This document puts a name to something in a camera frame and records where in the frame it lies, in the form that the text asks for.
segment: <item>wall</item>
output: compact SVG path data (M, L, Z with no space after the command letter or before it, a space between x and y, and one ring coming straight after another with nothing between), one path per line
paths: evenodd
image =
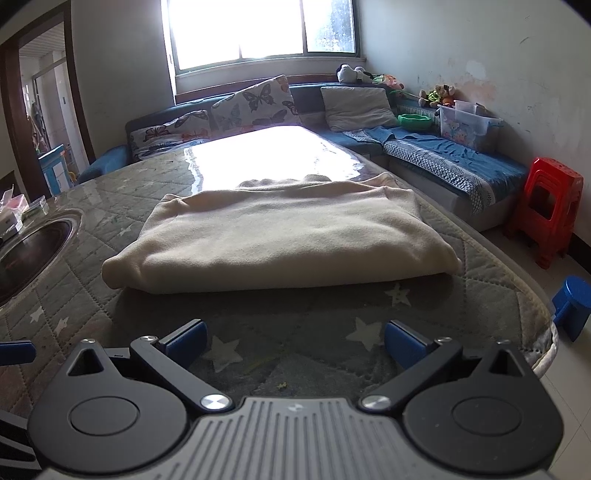
M365 67L365 59L351 57L294 57L291 59L253 60L183 73L177 77L177 93L277 75L334 73L343 63Z
M35 75L39 70L39 59L34 59L32 57L21 57L20 58L21 64L21 83L23 88L28 86L29 90L29 101L30 103L27 104L25 102L25 107L27 109L27 114L31 114L31 105L34 102L34 94L33 94L33 75Z
M61 2L31 0L0 28L0 43ZM96 155L125 142L129 120L174 105L160 9L160 0L72 0L76 73ZM2 108L0 117L0 177L15 170L24 192Z
M454 83L506 121L504 153L554 157L587 177L575 232L591 244L591 27L561 0L359 0L359 10L370 72L413 93Z
M51 52L39 59L39 66L42 69L61 58L59 52ZM67 145L70 141L66 130L66 123L61 112L60 94L57 90L56 70L49 70L37 78L39 89L39 101L43 112L43 121L49 137L49 147L56 148L58 145Z
M67 64L62 63L58 65L54 69L54 72L56 75L57 93L60 99L61 115L64 119L64 126L66 127L72 155L76 162L77 171L83 172L88 168L89 163L82 143L82 137L80 136L80 129L78 128Z

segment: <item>blue plastic stool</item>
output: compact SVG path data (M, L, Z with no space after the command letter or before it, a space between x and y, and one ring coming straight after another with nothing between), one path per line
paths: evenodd
M591 286L580 277L566 278L560 291L552 299L556 307L554 323L574 342L591 314Z

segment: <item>quilted table cover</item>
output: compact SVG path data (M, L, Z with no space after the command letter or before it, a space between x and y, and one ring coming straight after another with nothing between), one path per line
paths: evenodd
M391 319L430 338L453 337L467 348L509 339L542 374L557 342L542 300L422 198L423 220L462 261L458 275L166 296L111 290L101 279L104 260L138 237L167 193L188 196L252 179L299 180L308 174L365 180L383 171L302 127L274 127L165 153L52 199L49 215L78 210L82 222L56 260L0 309L0 340L27 338L37 347L33 363L0 367L0 408L27 417L83 338L128 346L194 318L206 321L210 345L190 370L235 401L245 395L355 400L397 374L383 347L384 324Z

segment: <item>wooden door frame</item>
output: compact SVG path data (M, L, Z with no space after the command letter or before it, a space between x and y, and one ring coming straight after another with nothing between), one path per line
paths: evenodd
M22 97L18 50L61 22L64 23L66 64L70 89L72 90L72 103L74 104L80 136L82 137L88 162L92 164L96 160L86 125L84 110L82 109L80 90L78 88L78 78L74 64L74 46L72 42L72 4L70 0L67 0L20 29L0 46L0 90L2 105L4 107L4 117L22 182L31 200L41 195L50 197L51 193L41 171L37 152L31 140L31 129L27 121L27 109L25 107L25 100Z

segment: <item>teddy bear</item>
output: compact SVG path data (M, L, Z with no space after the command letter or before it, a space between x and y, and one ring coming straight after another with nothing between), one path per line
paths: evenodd
M435 85L435 89L431 92L421 90L418 94L419 106L430 106L431 108L437 108L439 105L448 106L453 108L453 96L456 94L456 88L453 85Z

